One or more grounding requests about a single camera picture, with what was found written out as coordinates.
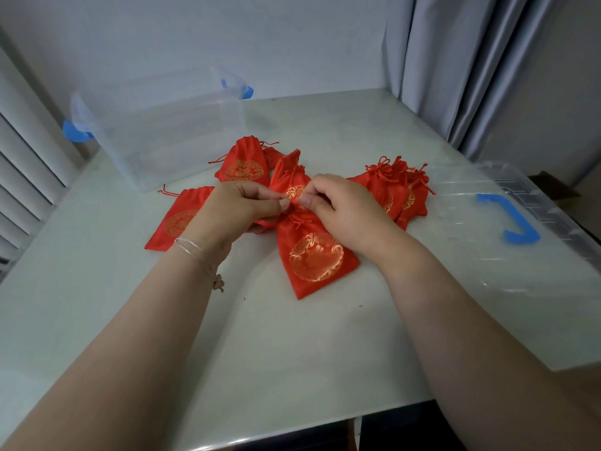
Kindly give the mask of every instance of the person's left hand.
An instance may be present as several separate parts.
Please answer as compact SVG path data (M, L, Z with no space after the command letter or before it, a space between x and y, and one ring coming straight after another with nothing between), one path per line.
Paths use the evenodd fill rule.
M229 181L215 187L182 237L190 239L218 266L228 256L231 244L245 232L263 227L254 220L274 220L290 205L284 195L255 182Z

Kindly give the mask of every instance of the white table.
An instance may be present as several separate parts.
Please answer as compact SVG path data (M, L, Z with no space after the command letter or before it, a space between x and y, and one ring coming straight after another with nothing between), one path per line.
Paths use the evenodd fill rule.
M411 166L465 162L385 91L248 101L245 108L249 132L279 141L285 153L299 148L310 175L356 175L380 155L401 154ZM214 184L213 173L168 189ZM171 203L134 192L99 153L0 285L0 441L156 263L161 255L143 247ZM412 222L409 232L431 246L437 239L427 222ZM450 250L436 243L437 254ZM275 235L244 235L220 273L227 287L212 296L189 359L174 450L206 450L432 398L373 265L364 262L297 301ZM549 313L538 319L519 306L487 308L554 369L601 360L599 345L575 351L580 340L555 338ZM579 313L601 323L594 305ZM578 319L570 323L577 331ZM601 330L587 331L582 341L599 337Z

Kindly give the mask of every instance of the red satin bag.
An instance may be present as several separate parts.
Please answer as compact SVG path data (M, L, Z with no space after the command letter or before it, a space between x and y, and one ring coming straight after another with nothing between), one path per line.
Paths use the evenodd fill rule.
M416 216L427 216L428 209L425 206L425 200L428 197L428 193L435 195L427 185L430 180L425 174L424 167L428 166L425 163L421 168L415 169L410 168L407 171L407 188L409 189L409 197L407 202L403 206L401 213L396 219L396 224L403 231L407 230L407 225Z
M219 181L247 180L269 185L269 169L263 147L255 136L245 136L236 141L229 152L209 164L223 162L215 177Z
M295 209L276 227L278 250L297 299L302 299L359 266L355 254L326 231L307 210Z
M269 183L269 188L286 195L290 200L289 210L282 218L298 208L298 196L302 195L305 185L311 181L311 177L305 174L305 167L299 165L301 151L296 149L288 155L282 155L275 166L274 174ZM271 221L257 220L265 231L274 229L277 223Z
M161 224L144 248L146 250L167 251L177 237L184 232L188 223L204 205L214 186L203 186L182 191L179 195L164 191L163 194L177 196L177 199L165 214Z
M408 196L407 163L400 156L390 164L390 159L380 157L377 165L365 166L365 172L349 180L363 185L393 220L399 216Z
M282 158L284 155L272 147L276 143L266 143L265 141L260 141L260 144L263 148L263 155L265 155L267 170L271 172L274 170L275 165L278 164L280 158Z

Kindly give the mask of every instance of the silver bracelet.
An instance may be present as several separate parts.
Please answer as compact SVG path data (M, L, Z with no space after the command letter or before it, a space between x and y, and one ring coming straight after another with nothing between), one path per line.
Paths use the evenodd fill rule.
M192 253L190 250L188 250L182 243L180 243L180 241L189 243L191 246L193 246L194 248L199 250L201 252L201 254L204 253L204 250L202 248L200 248L198 245L196 245L196 243L192 242L190 239L187 239L185 237L178 237L175 240L175 243L177 244L177 246L179 246L182 250L184 250L186 253L188 253L192 258L196 259L196 261L198 261L199 263L202 263L205 266L210 267L210 264L208 263L208 261L206 259L199 258L198 256L196 256L194 253ZM220 290L221 292L223 292L224 286L225 286L225 282L221 278L221 274L217 274L215 276L215 279L213 280L213 289Z

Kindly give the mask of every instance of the window blinds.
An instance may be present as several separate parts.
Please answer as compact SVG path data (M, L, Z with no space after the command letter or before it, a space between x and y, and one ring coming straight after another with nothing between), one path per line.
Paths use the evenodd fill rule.
M83 162L0 50L0 280L47 221Z

